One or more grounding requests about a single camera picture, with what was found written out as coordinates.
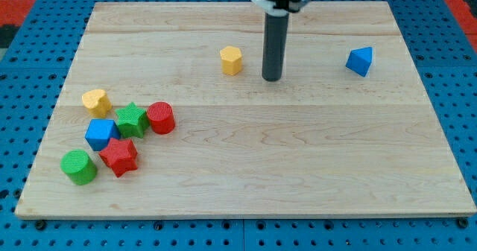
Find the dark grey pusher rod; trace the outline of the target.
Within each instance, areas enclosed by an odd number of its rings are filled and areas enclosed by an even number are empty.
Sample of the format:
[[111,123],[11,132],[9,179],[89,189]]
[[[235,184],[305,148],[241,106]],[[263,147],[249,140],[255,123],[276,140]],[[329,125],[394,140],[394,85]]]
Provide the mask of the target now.
[[289,15],[265,14],[264,42],[262,55],[262,78],[269,82],[281,79]]

